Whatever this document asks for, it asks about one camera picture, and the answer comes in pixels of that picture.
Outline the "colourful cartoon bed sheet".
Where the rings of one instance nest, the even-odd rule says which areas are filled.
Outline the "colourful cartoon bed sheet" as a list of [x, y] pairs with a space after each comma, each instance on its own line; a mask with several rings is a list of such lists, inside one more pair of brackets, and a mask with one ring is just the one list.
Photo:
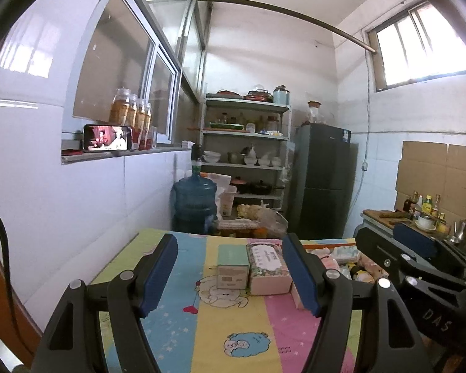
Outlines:
[[244, 238], [176, 233], [178, 256], [144, 334], [163, 372], [300, 372], [320, 321], [290, 294], [221, 291], [218, 248]]

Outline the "plastic bag of food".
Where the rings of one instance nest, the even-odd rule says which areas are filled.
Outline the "plastic bag of food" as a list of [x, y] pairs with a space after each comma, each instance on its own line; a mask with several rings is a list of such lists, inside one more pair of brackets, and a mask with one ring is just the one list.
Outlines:
[[253, 235], [257, 238], [283, 238], [288, 230], [289, 223], [278, 211], [266, 205], [244, 205], [236, 207], [240, 219], [255, 221], [258, 226]]

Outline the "white wet wipes pack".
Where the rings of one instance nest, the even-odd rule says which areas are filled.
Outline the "white wet wipes pack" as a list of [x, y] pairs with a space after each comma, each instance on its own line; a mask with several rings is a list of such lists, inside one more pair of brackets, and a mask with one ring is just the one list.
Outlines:
[[334, 247], [331, 256], [339, 265], [356, 264], [359, 261], [359, 250], [355, 245]]

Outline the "pink floral tissue box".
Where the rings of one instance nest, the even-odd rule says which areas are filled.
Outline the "pink floral tissue box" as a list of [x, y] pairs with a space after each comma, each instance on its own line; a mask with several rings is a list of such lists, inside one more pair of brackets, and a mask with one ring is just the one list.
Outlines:
[[250, 262], [249, 289], [252, 296], [269, 297], [290, 292], [292, 278], [281, 246], [270, 242], [246, 246]]

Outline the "yellow black plush toy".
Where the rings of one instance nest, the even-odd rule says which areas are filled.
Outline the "yellow black plush toy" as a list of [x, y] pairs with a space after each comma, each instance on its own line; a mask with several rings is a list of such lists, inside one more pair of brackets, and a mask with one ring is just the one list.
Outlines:
[[357, 264], [347, 264], [346, 267], [349, 270], [350, 279], [371, 284], [375, 282], [375, 278], [364, 267]]

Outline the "sliding window frame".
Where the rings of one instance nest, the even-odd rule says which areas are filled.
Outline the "sliding window frame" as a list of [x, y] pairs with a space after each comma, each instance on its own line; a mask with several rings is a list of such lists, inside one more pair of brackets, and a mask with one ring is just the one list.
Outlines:
[[177, 61], [142, 0], [96, 0], [67, 84], [64, 147], [82, 139], [85, 125], [112, 122], [112, 102], [120, 89], [151, 104], [158, 143], [171, 143], [179, 77]]

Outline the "teal canister on shelf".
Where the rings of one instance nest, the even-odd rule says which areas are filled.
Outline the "teal canister on shelf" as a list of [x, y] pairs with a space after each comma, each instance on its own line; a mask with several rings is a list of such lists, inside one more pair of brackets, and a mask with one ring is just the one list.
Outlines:
[[286, 89], [285, 85], [277, 86], [272, 93], [273, 103], [283, 106], [290, 105], [290, 91]]

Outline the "green-lidded small box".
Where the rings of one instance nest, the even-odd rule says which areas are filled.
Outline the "green-lidded small box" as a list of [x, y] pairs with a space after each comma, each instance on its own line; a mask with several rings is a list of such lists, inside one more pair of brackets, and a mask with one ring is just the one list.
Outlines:
[[250, 261], [246, 246], [220, 244], [216, 273], [219, 289], [245, 290], [250, 273]]

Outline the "blue water jug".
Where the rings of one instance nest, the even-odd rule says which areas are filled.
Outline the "blue water jug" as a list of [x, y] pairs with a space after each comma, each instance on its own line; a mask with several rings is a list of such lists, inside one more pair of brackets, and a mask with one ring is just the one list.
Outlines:
[[202, 146], [191, 150], [192, 174], [173, 184], [172, 230], [179, 233], [207, 235], [212, 233], [217, 217], [217, 184], [201, 175]]

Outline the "condiment bottles group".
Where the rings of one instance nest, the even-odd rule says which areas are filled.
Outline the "condiment bottles group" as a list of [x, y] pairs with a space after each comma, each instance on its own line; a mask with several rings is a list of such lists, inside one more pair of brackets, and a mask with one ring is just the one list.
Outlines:
[[415, 225], [415, 220], [420, 215], [430, 215], [436, 221], [436, 229], [439, 226], [445, 226], [445, 213], [439, 210], [441, 195], [422, 196], [415, 191], [412, 196], [407, 197], [402, 205], [402, 211], [409, 215]]

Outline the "white bowl on counter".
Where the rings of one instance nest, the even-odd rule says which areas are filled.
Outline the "white bowl on counter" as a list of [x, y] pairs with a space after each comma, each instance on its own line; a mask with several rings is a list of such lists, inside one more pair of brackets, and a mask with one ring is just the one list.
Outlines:
[[425, 232], [432, 232], [436, 230], [436, 221], [430, 215], [420, 215], [415, 220], [415, 225], [418, 229]]

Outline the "black refrigerator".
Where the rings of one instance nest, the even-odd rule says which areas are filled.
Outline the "black refrigerator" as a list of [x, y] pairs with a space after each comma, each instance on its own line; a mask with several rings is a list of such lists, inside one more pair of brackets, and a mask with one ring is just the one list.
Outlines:
[[343, 236], [354, 170], [351, 132], [305, 124], [295, 134], [286, 218], [301, 240]]

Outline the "metal kitchen shelf rack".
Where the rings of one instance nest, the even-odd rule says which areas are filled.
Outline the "metal kitchen shelf rack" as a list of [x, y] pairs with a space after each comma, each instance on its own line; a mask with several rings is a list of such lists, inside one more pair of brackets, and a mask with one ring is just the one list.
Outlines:
[[234, 205], [281, 210], [289, 176], [292, 110], [272, 97], [220, 91], [201, 107], [204, 170], [231, 177]]

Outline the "glass jar on fridge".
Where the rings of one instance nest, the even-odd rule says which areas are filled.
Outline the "glass jar on fridge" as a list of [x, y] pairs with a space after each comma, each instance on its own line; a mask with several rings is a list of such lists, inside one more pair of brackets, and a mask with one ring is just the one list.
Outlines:
[[323, 124], [325, 122], [324, 115], [322, 115], [322, 104], [318, 101], [308, 101], [307, 120], [310, 124]]

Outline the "brown cardboard wall sheet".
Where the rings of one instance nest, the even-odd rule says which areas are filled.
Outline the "brown cardboard wall sheet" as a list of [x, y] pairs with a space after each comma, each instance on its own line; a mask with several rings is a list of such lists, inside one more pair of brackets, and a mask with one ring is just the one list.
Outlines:
[[439, 210], [449, 225], [466, 219], [466, 146], [405, 140], [395, 191], [396, 208], [417, 192], [440, 196]]

